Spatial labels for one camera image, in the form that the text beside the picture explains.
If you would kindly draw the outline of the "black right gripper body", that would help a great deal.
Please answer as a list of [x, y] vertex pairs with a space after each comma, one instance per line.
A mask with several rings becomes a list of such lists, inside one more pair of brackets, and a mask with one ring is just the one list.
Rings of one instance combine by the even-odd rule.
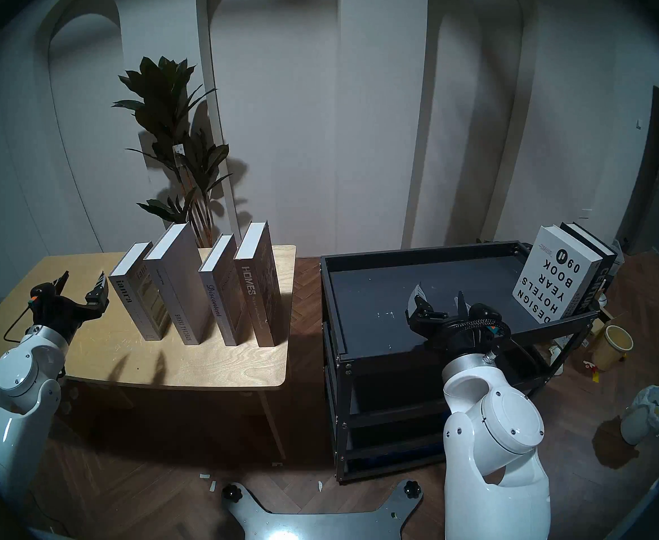
[[425, 338], [425, 348], [439, 352], [490, 352], [512, 336], [502, 315], [487, 304], [473, 304], [469, 316], [434, 310], [430, 320], [408, 320], [410, 330]]

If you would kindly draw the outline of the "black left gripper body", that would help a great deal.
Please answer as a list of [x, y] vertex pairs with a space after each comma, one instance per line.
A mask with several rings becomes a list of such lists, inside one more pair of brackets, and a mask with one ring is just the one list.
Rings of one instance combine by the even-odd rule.
[[63, 296], [31, 297], [33, 323], [58, 333], [67, 344], [72, 343], [83, 323], [101, 318], [108, 308], [108, 298], [79, 305]]

